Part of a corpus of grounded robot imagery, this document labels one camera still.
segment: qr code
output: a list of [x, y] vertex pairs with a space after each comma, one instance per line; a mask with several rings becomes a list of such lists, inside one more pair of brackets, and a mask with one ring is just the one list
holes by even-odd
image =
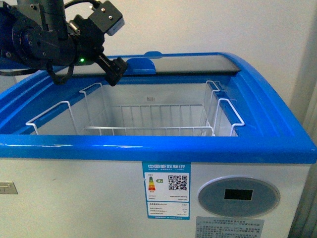
[[169, 190], [187, 190], [188, 176], [184, 175], [169, 175], [168, 189]]

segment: wire rack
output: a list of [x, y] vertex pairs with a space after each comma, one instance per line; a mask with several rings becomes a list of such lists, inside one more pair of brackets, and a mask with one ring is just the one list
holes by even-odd
[[[152, 136], [235, 136], [235, 128], [245, 123], [227, 98], [219, 98], [221, 92], [218, 82], [207, 81], [204, 99], [200, 104], [137, 104], [110, 105], [105, 100], [105, 92], [101, 83], [94, 83], [79, 93], [84, 94], [88, 123], [79, 128], [73, 108], [68, 101], [61, 101], [45, 110], [26, 125], [32, 126], [36, 134], [40, 134], [36, 120], [49, 111], [66, 104], [68, 118], [75, 134], [81, 135], [152, 135]], [[88, 103], [90, 94], [87, 90], [100, 87], [101, 108], [92, 113]], [[231, 123], [225, 110], [230, 110], [237, 118]]]

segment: digital display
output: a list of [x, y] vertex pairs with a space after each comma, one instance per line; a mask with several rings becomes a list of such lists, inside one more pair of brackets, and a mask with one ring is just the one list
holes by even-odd
[[224, 193], [224, 199], [230, 200], [251, 200], [253, 190], [243, 189], [226, 189]]

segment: energy label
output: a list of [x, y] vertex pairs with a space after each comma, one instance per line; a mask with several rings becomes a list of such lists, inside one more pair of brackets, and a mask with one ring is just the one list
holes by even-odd
[[189, 220], [190, 163], [142, 165], [148, 218]]

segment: sticker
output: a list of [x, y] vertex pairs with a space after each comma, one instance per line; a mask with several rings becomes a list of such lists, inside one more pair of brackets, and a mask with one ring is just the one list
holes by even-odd
[[190, 163], [142, 162], [148, 218], [189, 220]]
[[195, 238], [260, 238], [264, 220], [197, 217]]

